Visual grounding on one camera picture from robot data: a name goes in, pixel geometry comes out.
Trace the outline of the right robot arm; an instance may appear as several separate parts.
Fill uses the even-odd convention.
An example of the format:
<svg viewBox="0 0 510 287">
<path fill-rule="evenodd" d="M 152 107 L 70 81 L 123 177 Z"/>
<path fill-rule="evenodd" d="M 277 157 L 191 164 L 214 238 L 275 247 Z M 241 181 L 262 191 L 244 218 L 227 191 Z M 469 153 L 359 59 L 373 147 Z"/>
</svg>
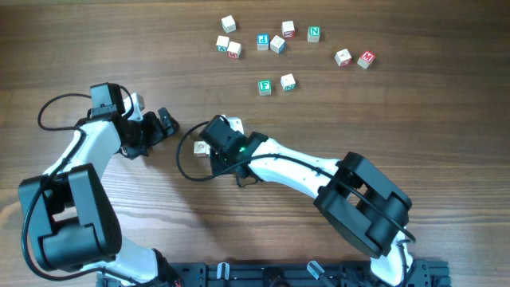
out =
<svg viewBox="0 0 510 287">
<path fill-rule="evenodd" d="M 284 147 L 260 132 L 246 136 L 215 116 L 200 136 L 226 173 L 279 183 L 312 198 L 316 209 L 352 246 L 371 259 L 383 284 L 404 286 L 413 262 L 407 244 L 410 198 L 365 157 L 348 152 L 323 159 Z"/>
</svg>

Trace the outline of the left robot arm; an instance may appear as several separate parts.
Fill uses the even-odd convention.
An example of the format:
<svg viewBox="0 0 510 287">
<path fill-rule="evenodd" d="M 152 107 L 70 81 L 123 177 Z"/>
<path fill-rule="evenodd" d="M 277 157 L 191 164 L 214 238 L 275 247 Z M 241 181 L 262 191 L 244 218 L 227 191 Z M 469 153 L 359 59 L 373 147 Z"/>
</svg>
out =
<svg viewBox="0 0 510 287">
<path fill-rule="evenodd" d="M 101 183 L 110 159 L 146 156 L 179 129 L 166 108 L 144 109 L 143 98 L 124 86 L 93 85 L 92 107 L 70 131 L 63 155 L 42 175 L 23 180 L 18 197 L 24 216 L 25 263 L 48 281 L 97 273 L 106 286 L 181 286 L 184 280 L 156 249 L 123 237 Z"/>
</svg>

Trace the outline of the white block red picture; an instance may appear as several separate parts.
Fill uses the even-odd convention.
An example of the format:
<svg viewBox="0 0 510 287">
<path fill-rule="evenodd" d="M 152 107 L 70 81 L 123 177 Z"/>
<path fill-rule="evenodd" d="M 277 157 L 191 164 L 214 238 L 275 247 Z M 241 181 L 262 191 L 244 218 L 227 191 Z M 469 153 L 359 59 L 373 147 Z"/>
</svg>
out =
<svg viewBox="0 0 510 287">
<path fill-rule="evenodd" d="M 210 155 L 210 146 L 205 141 L 194 142 L 194 155 L 197 157 L 206 157 Z"/>
</svg>

